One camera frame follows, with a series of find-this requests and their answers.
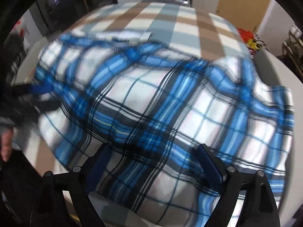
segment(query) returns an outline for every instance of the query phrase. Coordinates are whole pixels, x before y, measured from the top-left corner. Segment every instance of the bed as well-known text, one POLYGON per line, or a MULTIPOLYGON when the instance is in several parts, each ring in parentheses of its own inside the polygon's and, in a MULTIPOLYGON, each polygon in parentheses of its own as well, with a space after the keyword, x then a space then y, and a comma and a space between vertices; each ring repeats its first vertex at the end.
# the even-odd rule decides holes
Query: bed
MULTIPOLYGON (((160 42, 173 50, 206 60, 233 56, 250 57, 237 29, 228 21, 214 14, 205 14, 193 8, 174 4, 125 3, 105 6, 80 19, 66 32, 89 35, 115 30, 135 30, 142 33, 148 31, 151 32, 148 41, 160 42)), ((52 170, 54 173, 67 171, 68 168, 61 165, 40 137, 37 127, 19 130, 16 142, 40 174, 47 170, 52 170)), ((84 161, 85 158, 77 160, 72 166, 81 166, 84 161)), ((282 189, 276 192, 277 204, 281 192, 282 189)), ((96 191, 90 193, 89 197, 102 220, 109 226, 157 226, 129 209, 104 198, 96 191)), ((209 208, 213 209, 216 202, 217 200, 209 208)), ((235 225, 240 209, 239 203, 230 226, 235 225)))

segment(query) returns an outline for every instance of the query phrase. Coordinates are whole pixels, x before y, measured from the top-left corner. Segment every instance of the metal rack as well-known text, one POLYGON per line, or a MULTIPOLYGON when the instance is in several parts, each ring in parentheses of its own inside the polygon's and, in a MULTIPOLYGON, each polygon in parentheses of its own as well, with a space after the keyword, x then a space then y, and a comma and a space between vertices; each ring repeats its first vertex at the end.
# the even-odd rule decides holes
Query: metal rack
POLYGON ((296 67, 297 72, 303 78, 303 65, 300 64, 300 58, 298 56, 296 56, 291 49, 291 47, 299 47, 303 50, 303 42, 300 38, 296 38, 291 33, 291 31, 288 32, 288 42, 289 42, 289 45, 286 45, 286 42, 284 42, 282 44, 283 56, 285 56, 285 52, 286 52, 286 54, 289 56, 289 58, 291 59, 291 61, 294 64, 294 66, 296 67))

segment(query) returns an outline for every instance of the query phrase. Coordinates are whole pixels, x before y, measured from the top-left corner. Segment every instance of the yellow object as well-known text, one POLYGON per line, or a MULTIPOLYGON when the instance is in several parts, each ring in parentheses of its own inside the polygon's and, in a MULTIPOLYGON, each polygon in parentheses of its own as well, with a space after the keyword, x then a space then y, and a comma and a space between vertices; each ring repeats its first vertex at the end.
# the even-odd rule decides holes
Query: yellow object
POLYGON ((80 222, 79 218, 78 218, 76 215, 70 214, 70 216, 71 216, 73 219, 75 219, 75 220, 77 220, 77 221, 80 222))
POLYGON ((253 50, 258 50, 260 47, 257 47, 257 42, 255 39, 249 39, 246 45, 253 50))

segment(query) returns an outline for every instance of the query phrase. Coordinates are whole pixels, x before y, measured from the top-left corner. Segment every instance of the black cloth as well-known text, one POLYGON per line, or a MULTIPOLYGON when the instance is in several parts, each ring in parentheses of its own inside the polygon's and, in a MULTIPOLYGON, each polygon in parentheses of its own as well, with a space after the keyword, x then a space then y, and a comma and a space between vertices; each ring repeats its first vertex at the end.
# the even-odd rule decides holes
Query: black cloth
MULTIPOLYGON (((31 210, 37 202, 41 176, 28 162, 22 151, 13 150, 7 163, 0 171, 0 191, 3 191, 8 203, 21 220, 22 225, 29 226, 31 210)), ((0 225, 3 219, 10 221, 11 216, 0 199, 0 225)))

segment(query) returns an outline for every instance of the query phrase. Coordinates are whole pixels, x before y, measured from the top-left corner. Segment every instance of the red object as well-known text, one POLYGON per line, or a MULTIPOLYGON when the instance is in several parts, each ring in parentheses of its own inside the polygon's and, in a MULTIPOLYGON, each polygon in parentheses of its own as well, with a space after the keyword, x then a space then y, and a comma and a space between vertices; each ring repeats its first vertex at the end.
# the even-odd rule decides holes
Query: red object
POLYGON ((23 30, 23 29, 21 29, 21 30, 20 30, 20 37, 22 37, 22 38, 23 38, 23 37, 24 37, 24 34, 25 34, 25 33, 24 33, 24 30, 23 30))
POLYGON ((238 32, 240 33, 240 35, 245 43, 247 43, 249 39, 254 39, 254 37, 255 37, 251 31, 247 31, 247 30, 238 28, 238 32))

